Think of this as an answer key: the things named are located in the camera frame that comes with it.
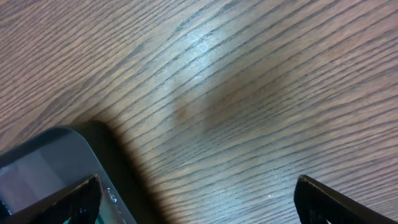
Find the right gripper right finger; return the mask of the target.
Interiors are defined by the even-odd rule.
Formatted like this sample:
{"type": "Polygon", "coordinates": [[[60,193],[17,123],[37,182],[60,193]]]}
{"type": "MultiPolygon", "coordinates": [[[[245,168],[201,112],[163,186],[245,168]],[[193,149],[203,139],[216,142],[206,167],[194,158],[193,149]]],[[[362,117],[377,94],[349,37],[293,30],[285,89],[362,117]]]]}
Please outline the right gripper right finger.
{"type": "Polygon", "coordinates": [[[307,175],[297,179],[294,204],[304,224],[397,224],[307,175]]]}

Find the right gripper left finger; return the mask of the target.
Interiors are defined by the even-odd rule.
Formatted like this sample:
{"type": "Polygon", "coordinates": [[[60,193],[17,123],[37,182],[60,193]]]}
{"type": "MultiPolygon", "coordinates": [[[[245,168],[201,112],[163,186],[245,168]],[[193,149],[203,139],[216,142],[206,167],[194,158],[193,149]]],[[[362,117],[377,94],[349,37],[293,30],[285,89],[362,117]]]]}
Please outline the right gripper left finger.
{"type": "Polygon", "coordinates": [[[13,215],[4,214],[1,224],[94,223],[102,197],[101,179],[94,174],[13,215]]]}

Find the black rectangular water tray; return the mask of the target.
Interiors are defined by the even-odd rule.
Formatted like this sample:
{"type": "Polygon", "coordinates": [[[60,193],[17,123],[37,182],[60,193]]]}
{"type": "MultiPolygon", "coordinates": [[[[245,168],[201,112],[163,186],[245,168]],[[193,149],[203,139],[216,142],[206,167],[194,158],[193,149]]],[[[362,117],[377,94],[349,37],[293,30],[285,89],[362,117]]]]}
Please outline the black rectangular water tray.
{"type": "Polygon", "coordinates": [[[1,155],[1,204],[12,215],[94,174],[103,190],[97,223],[135,223],[109,171],[69,128],[49,129],[1,155]]]}

